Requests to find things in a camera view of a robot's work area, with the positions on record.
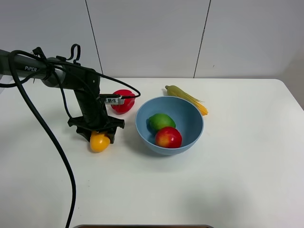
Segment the yellow corn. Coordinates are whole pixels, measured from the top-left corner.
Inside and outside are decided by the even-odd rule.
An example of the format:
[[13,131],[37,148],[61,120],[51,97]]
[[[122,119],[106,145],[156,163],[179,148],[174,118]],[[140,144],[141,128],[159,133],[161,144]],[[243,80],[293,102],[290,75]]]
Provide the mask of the yellow corn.
[[200,100],[198,100],[198,99],[194,98],[193,96],[185,93],[184,91],[182,91],[177,86],[166,85],[165,88],[167,89],[167,93],[168,93],[169,96],[177,96],[177,97],[183,98],[183,99],[191,102],[192,104],[194,104],[198,108],[198,110],[200,111],[200,113],[202,115],[207,115],[208,114],[207,108],[205,108],[201,104]]

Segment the blue bowl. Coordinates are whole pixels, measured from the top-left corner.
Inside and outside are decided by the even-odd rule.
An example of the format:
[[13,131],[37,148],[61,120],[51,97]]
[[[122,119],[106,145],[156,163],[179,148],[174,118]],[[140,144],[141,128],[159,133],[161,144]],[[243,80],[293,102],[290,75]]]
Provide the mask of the blue bowl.
[[[155,132],[150,128],[148,119],[156,113],[165,113],[176,123],[176,129],[182,136],[180,148],[155,145]],[[138,134],[151,150],[163,155],[175,155],[188,150],[199,139],[204,121],[192,103],[174,96],[160,96],[147,101],[139,108],[135,125]]]

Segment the black clip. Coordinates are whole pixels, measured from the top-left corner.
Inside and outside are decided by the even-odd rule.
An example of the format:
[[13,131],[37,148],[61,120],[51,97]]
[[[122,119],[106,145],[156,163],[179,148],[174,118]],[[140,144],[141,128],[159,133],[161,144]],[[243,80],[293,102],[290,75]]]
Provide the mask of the black clip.
[[41,47],[37,47],[33,50],[35,56],[39,56],[41,59],[46,60],[46,56],[44,55]]
[[80,54],[81,54],[81,49],[80,49],[80,45],[79,44],[73,44],[71,47],[71,56],[70,58],[68,58],[67,60],[71,60],[74,58],[74,50],[77,47],[77,56],[76,59],[73,60],[74,64],[80,65],[80,63],[78,63],[77,61],[80,59]]
[[65,62],[67,58],[62,57],[62,56],[56,56],[57,59],[59,59],[61,62]]

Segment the robotic arm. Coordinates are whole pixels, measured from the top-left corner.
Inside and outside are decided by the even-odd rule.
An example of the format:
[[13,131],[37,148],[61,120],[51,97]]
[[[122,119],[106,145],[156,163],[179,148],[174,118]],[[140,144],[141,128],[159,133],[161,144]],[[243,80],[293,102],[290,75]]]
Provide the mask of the robotic arm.
[[[43,55],[43,52],[39,47],[33,51],[36,51],[36,54]],[[73,58],[74,55],[73,51],[74,50],[71,49],[71,58]],[[77,56],[77,59],[80,57],[80,46],[78,54],[79,56]],[[9,66],[9,55],[10,52],[0,50],[0,76],[12,75]],[[108,116],[105,104],[109,98],[111,98],[111,104],[113,105],[123,104],[124,98],[119,95],[99,94],[99,83],[100,77],[106,77],[116,82],[120,81],[99,74],[93,69],[80,66],[80,64],[76,62],[77,59],[74,60],[74,63],[69,63],[66,62],[66,58],[60,56],[48,58],[46,59],[46,62],[55,67],[54,71],[58,77],[56,78],[54,72],[47,73],[44,71],[36,74],[33,78],[42,80],[48,87],[58,88],[60,83],[64,89],[74,90],[83,116],[70,118],[67,122],[68,125],[77,126],[76,132],[85,137],[88,141],[90,141],[92,131],[106,132],[106,135],[110,138],[110,142],[113,143],[116,128],[124,128],[124,120]],[[26,78],[32,73],[40,72],[42,69],[46,68],[46,62],[37,61],[21,55],[16,55],[14,57],[14,66],[18,73],[18,77],[22,78]]]

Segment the piper logo text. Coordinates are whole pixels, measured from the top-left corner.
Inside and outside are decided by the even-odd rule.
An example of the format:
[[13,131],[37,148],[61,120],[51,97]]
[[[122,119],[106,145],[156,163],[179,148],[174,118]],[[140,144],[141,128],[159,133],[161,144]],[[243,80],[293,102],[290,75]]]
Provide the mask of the piper logo text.
[[28,71],[37,71],[37,68],[35,67],[29,67],[29,66],[25,66],[25,70],[28,70]]

